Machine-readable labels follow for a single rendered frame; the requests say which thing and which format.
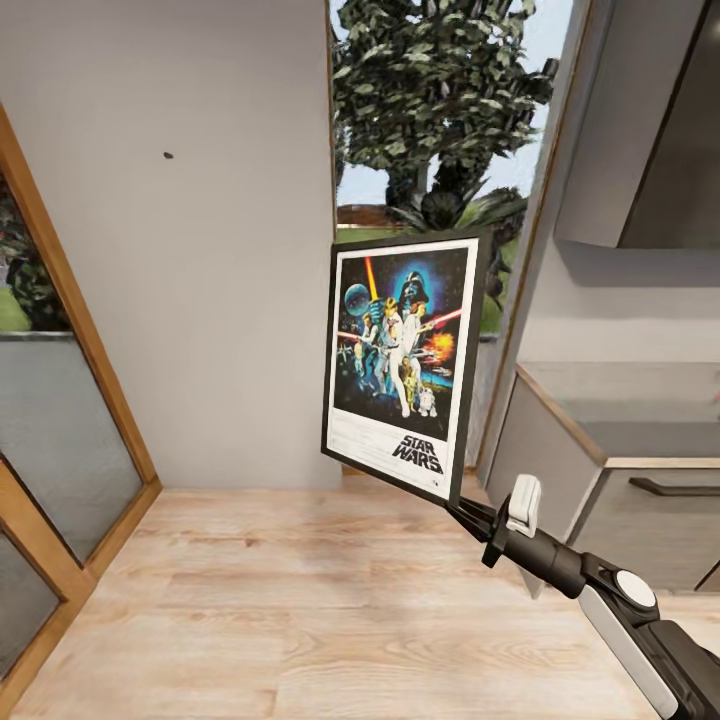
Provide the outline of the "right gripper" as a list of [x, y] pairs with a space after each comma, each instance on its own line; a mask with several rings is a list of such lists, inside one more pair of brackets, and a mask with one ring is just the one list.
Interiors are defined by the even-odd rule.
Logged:
[[529, 573], [544, 579], [554, 565], [558, 541], [538, 527], [533, 538], [508, 528], [511, 498], [512, 494], [508, 494], [498, 513], [493, 507], [466, 497], [459, 500], [461, 508], [448, 502], [444, 507], [474, 538], [487, 543], [481, 559], [483, 565], [492, 569], [499, 557], [505, 555]]

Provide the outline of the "poster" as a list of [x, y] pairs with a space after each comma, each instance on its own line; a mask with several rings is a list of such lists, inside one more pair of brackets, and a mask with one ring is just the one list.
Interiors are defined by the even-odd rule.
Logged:
[[492, 225], [330, 249], [320, 453], [457, 508]]

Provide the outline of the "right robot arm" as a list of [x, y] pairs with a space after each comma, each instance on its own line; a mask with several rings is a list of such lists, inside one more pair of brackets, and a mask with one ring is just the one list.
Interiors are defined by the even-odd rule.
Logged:
[[445, 509], [481, 543], [483, 565], [505, 555], [582, 610], [661, 720], [720, 720], [720, 657], [678, 623], [660, 618], [656, 594], [637, 574], [579, 553], [537, 527], [541, 484], [519, 475], [497, 513], [461, 497]]

